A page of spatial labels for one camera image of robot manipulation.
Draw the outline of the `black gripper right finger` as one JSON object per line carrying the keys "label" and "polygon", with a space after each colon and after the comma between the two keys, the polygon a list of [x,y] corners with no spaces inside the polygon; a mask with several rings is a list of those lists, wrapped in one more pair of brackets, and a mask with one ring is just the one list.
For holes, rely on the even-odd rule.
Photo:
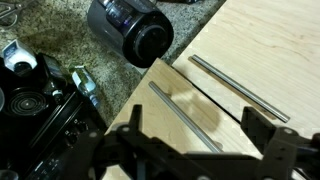
{"label": "black gripper right finger", "polygon": [[269,122],[253,107],[245,107],[241,129],[263,155],[255,170],[257,180],[292,180],[294,170],[310,180],[320,179],[320,134],[310,139]]}

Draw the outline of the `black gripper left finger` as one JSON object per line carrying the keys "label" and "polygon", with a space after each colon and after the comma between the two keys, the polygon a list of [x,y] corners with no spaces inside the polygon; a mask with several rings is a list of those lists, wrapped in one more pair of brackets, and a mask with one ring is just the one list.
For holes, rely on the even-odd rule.
{"label": "black gripper left finger", "polygon": [[93,167],[102,172],[119,165],[133,180],[213,180],[204,166],[180,154],[159,138],[140,130],[142,106],[134,105],[128,123],[102,139],[93,156]]}

